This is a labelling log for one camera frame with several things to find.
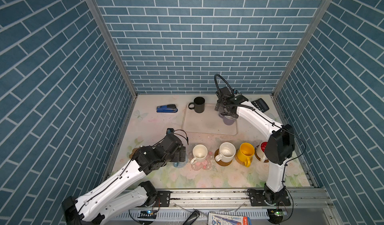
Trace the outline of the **white mug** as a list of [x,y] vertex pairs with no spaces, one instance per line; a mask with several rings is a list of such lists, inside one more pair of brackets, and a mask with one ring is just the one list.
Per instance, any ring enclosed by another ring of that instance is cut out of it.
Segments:
[[194,165],[196,163],[202,163],[206,160],[206,157],[208,155],[208,149],[204,145],[196,145],[193,148],[192,151],[193,158],[191,160],[191,165]]
[[218,154],[215,155],[216,162],[230,163],[236,154],[236,148],[232,143],[224,142],[218,149]]

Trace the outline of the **dark brown round coaster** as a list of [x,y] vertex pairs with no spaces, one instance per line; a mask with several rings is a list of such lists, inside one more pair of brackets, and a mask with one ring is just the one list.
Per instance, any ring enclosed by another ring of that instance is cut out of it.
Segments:
[[264,150],[261,148],[261,146],[257,146],[255,148],[255,156],[262,163],[268,163],[269,162],[269,160],[268,160],[266,154],[264,153]]

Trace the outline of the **cork woven coaster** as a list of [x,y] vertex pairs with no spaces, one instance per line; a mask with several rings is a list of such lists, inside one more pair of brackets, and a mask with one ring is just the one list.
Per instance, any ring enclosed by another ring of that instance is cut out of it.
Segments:
[[235,160],[237,161],[237,163],[239,163],[241,166],[245,166],[245,163],[244,162],[242,162],[239,158],[238,158],[238,152],[236,152],[236,154],[235,154]]

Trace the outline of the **paw print coaster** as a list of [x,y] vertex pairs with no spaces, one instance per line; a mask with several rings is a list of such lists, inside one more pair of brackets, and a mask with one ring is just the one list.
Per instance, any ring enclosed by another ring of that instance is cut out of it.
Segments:
[[129,155],[129,159],[132,159],[132,158],[133,158],[134,154],[137,152],[138,149],[139,149],[139,148],[134,148],[134,149],[132,150],[132,153]]

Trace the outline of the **red interior mug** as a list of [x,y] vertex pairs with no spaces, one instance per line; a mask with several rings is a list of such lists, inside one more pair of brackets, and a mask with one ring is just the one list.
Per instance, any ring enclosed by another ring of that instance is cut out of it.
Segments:
[[255,156],[262,163],[268,163],[269,162],[269,160],[265,154],[265,149],[267,147],[267,144],[268,144],[267,142],[262,142],[260,145],[258,145],[255,148]]

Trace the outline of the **yellow mug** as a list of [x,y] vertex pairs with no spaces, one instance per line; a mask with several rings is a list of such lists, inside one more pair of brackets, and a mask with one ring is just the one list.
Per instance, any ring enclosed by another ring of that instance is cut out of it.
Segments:
[[241,144],[237,152],[238,152],[238,158],[245,163],[246,168],[249,168],[253,161],[255,148],[249,143],[243,143]]

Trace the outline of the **pink flower coaster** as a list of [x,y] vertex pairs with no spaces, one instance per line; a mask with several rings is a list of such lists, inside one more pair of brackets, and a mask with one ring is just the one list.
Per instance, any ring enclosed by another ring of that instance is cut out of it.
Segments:
[[194,171],[210,170],[212,168],[212,159],[213,159],[212,156],[207,156],[203,162],[194,161],[193,163],[191,163],[191,168]]

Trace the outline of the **lavender mug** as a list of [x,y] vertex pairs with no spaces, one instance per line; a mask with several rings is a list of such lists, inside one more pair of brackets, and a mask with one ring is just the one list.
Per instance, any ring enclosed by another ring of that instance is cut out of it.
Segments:
[[223,120],[224,124],[227,126],[233,125],[237,120],[236,118],[233,118],[231,116],[226,116],[225,114],[223,114],[221,112],[219,113],[219,117]]

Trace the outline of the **light blue patterned mug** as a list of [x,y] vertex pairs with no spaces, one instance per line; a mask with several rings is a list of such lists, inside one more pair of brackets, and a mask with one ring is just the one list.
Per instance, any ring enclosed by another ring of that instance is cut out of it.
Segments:
[[188,161],[173,163],[175,168],[181,169],[188,164]]

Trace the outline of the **beige serving tray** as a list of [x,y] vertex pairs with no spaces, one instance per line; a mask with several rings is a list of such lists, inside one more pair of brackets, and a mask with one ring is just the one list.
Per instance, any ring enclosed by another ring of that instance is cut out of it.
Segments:
[[187,106],[182,129],[187,133],[234,136],[238,133],[237,122],[228,126],[215,111],[215,104],[206,103],[205,111],[201,114]]

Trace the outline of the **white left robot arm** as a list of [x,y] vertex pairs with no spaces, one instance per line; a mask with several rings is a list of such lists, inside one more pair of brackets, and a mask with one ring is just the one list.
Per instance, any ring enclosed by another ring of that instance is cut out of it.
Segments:
[[183,142],[188,137],[169,129],[163,139],[152,146],[141,146],[114,175],[88,193],[62,202],[68,225],[104,225],[113,217],[136,207],[153,207],[160,203],[150,181],[142,179],[167,163],[186,160]]

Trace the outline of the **black mug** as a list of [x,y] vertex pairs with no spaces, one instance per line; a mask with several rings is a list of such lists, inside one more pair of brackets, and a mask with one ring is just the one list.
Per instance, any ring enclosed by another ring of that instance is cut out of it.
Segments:
[[189,103],[188,108],[198,114],[203,113],[205,111],[205,99],[203,97],[196,97],[193,102]]

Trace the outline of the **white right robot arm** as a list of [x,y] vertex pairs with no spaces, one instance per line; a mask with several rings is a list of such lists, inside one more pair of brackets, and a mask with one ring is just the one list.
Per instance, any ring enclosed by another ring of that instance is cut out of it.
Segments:
[[235,95],[228,87],[218,89],[215,110],[224,116],[243,118],[260,130],[268,139],[265,155],[269,160],[269,175],[264,188],[268,205],[278,204],[286,196],[285,172],[289,159],[295,150],[294,130],[264,115],[255,101],[250,102],[243,95]]

